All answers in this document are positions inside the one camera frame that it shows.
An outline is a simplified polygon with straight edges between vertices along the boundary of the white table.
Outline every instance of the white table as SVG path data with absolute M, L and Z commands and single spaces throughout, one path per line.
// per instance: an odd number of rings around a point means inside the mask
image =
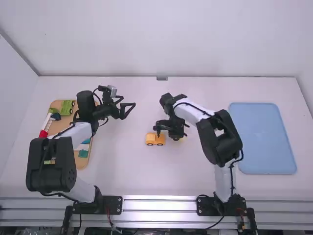
M 136 102 L 137 106 L 127 119 L 110 118 L 105 126 L 99 128 L 93 140 L 89 165 L 78 175 L 100 187 L 103 194 L 123 195 L 129 199 L 124 203 L 126 211 L 120 217 L 114 217 L 121 226 L 204 228 L 218 220 L 198 217 L 194 212 L 195 196 L 203 193 L 212 195 L 215 190 L 213 165 L 202 152 L 197 130 L 192 127 L 186 129 L 188 137 L 182 141 L 174 142 L 167 138 L 163 147 L 144 144 L 145 134 L 152 131 L 155 121 L 166 118 L 159 99 L 162 94 L 170 92 L 173 96 L 185 94 L 192 101 L 212 110 L 228 109 L 231 102 L 275 103 L 286 128 L 298 172 L 295 175 L 245 175 L 237 170 L 237 189 L 251 201 L 248 206 L 256 208 L 261 228 L 313 228 L 311 114 L 295 78 L 259 77 L 170 77 L 168 81 L 157 81 L 155 77 L 42 78 L 0 178 L 1 201 L 7 208 L 15 208 L 15 212 L 4 211 L 2 219 L 7 221 L 0 221 L 0 225 L 28 224 L 30 220 L 36 225 L 61 224 L 63 208 L 70 202 L 65 199 L 38 199 L 41 197 L 39 193 L 26 189 L 29 143 L 38 136 L 50 102 L 75 98 L 79 91 L 93 90 L 99 84 L 115 85 L 117 93 L 125 97 L 125 102 Z M 167 205 L 162 206 L 159 199 L 167 200 Z M 24 215 L 20 208 L 58 210 L 53 215 L 50 212 L 32 212 L 33 217 L 30 217 Z M 176 212 L 141 214 L 142 210 L 168 211 L 171 208 Z M 276 213 L 275 220 L 269 217 L 272 212 Z M 46 221 L 41 223 L 38 221 L 40 218 Z M 89 220 L 88 226 L 107 225 L 99 215 L 85 216 L 85 220 Z M 226 218 L 223 222 L 219 228 L 234 228 L 234 220 Z

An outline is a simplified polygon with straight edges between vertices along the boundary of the toy car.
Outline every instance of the toy car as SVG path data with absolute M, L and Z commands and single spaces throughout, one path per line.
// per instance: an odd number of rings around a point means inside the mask
M 67 99 L 63 100 L 61 103 L 61 110 L 56 108 L 50 108 L 50 113 L 59 113 L 61 116 L 70 116 L 73 113 L 73 107 L 75 105 L 75 100 Z
M 160 134 L 160 137 L 157 136 L 155 133 L 148 133 L 146 134 L 146 145 L 152 146 L 152 145 L 158 145 L 162 146 L 165 144 L 165 135 Z
M 72 108 L 74 107 L 74 105 L 75 105 L 74 100 L 70 100 L 70 99 L 63 100 L 60 114 L 62 116 L 70 116 L 73 113 Z

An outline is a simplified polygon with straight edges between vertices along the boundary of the light blue tray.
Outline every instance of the light blue tray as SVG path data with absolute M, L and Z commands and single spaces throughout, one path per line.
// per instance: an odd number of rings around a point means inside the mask
M 297 166 L 278 107 L 273 103 L 231 103 L 229 113 L 243 141 L 245 174 L 294 174 Z

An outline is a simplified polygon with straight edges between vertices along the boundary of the red wire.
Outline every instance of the red wire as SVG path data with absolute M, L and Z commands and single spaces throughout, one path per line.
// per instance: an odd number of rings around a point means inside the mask
M 108 216 L 108 221 L 110 223 L 110 225 L 112 224 L 111 218 L 110 218 L 110 210 L 109 208 L 107 208 L 107 216 Z
M 238 210 L 238 211 L 243 211 L 244 212 L 244 214 L 245 214 L 245 210 L 244 209 L 241 209 L 241 208 L 236 208 L 236 210 Z M 241 219 L 242 219 L 242 221 L 244 221 L 244 217 L 239 213 L 239 215 L 240 215 L 240 217 L 241 217 Z
M 245 213 L 245 210 L 242 208 L 237 208 L 236 210 L 242 210 Z

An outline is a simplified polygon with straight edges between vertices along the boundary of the aluminum rail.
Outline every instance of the aluminum rail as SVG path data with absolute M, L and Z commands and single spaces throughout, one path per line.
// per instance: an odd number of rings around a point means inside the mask
M 207 228 L 219 216 L 198 216 L 195 196 L 123 196 L 123 212 L 113 223 L 125 228 Z M 0 198 L 0 226 L 60 227 L 64 198 Z M 313 201 L 246 200 L 259 229 L 313 230 Z M 71 226 L 79 225 L 73 215 Z M 106 215 L 82 215 L 82 227 L 109 227 Z M 225 217 L 216 229 L 236 229 L 236 218 Z

